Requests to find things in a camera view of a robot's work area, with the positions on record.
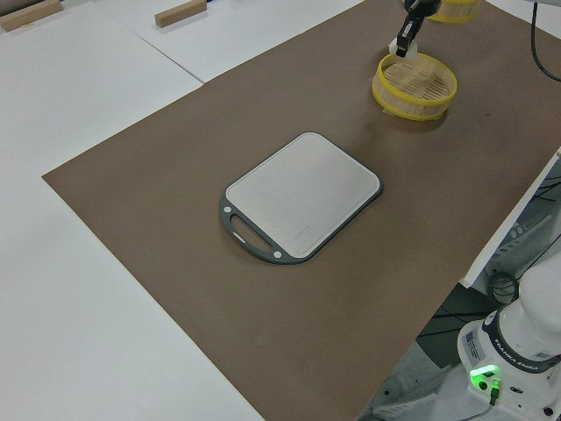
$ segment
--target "cutting board handle hole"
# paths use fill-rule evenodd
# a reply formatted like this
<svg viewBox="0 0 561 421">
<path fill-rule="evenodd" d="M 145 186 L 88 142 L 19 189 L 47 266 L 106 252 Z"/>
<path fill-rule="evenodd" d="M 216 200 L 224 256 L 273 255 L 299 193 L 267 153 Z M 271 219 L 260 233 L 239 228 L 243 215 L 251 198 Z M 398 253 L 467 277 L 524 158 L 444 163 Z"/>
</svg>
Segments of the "cutting board handle hole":
<svg viewBox="0 0 561 421">
<path fill-rule="evenodd" d="M 236 229 L 236 233 L 245 242 L 252 244 L 263 252 L 272 252 L 273 247 L 265 241 L 263 237 L 253 230 L 242 218 L 234 215 L 231 217 L 231 223 Z"/>
</svg>

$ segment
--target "brown paper sheet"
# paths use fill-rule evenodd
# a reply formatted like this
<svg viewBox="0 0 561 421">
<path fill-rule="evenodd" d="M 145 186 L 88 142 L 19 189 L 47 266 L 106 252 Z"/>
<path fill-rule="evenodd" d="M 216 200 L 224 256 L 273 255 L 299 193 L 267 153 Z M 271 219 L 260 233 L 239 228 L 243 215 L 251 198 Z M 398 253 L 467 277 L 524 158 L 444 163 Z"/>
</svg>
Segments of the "brown paper sheet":
<svg viewBox="0 0 561 421">
<path fill-rule="evenodd" d="M 370 83 L 403 19 L 397 0 L 366 1 L 45 175 L 267 421 L 354 419 L 561 144 L 561 84 L 533 63 L 529 26 L 488 4 L 419 34 L 458 77 L 448 115 L 383 114 Z M 385 193 L 279 267 L 229 236 L 218 200 L 306 131 Z"/>
</svg>

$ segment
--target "bamboo steamer basket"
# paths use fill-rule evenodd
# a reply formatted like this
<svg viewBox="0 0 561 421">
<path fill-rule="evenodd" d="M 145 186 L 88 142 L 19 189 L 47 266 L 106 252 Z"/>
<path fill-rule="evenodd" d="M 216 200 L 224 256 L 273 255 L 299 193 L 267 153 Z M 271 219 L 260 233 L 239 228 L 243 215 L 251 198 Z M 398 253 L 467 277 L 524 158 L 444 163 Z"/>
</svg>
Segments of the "bamboo steamer basket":
<svg viewBox="0 0 561 421">
<path fill-rule="evenodd" d="M 447 24 L 467 22 L 475 18 L 481 6 L 481 0 L 442 0 L 437 13 L 429 19 Z"/>
<path fill-rule="evenodd" d="M 442 117 L 457 89 L 451 70 L 426 54 L 416 54 L 412 60 L 389 54 L 372 81 L 374 98 L 385 110 L 415 121 Z"/>
</svg>

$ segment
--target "black band on robot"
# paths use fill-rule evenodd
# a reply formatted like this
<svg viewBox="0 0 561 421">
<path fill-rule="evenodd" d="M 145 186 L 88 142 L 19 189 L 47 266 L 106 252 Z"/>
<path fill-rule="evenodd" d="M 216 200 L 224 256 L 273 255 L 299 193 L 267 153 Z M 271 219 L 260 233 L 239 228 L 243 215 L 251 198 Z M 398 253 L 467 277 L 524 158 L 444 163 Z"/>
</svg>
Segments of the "black band on robot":
<svg viewBox="0 0 561 421">
<path fill-rule="evenodd" d="M 489 339 L 491 340 L 494 349 L 506 362 L 521 371 L 534 374 L 545 373 L 547 370 L 555 367 L 559 362 L 561 362 L 561 355 L 549 358 L 545 361 L 533 361 L 522 357 L 514 349 L 512 349 L 503 338 L 501 328 L 499 327 L 499 315 L 503 309 L 504 307 L 497 310 L 493 320 L 491 320 L 488 325 L 486 325 L 484 321 L 482 329 L 489 335 Z"/>
</svg>

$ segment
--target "cutting board handle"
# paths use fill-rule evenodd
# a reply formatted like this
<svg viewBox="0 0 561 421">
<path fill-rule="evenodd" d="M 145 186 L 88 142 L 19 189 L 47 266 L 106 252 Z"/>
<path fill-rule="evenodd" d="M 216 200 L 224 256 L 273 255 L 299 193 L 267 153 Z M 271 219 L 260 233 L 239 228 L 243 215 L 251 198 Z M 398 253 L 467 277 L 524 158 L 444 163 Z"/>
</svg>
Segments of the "cutting board handle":
<svg viewBox="0 0 561 421">
<path fill-rule="evenodd" d="M 247 237 L 242 236 L 238 232 L 232 219 L 234 217 L 240 218 L 245 224 L 247 224 L 257 235 L 259 235 L 269 246 L 270 250 L 262 250 L 261 248 L 255 246 L 250 242 Z M 220 219 L 226 227 L 226 230 L 231 234 L 231 236 L 236 239 L 236 241 L 249 253 L 256 257 L 269 263 L 276 263 L 280 265 L 294 265 L 296 263 L 301 263 L 306 259 L 297 259 L 283 250 L 276 242 L 274 242 L 269 236 L 267 236 L 263 230 L 256 226 L 243 212 L 241 212 L 236 206 L 234 206 L 225 195 L 222 196 L 220 200 Z"/>
</svg>

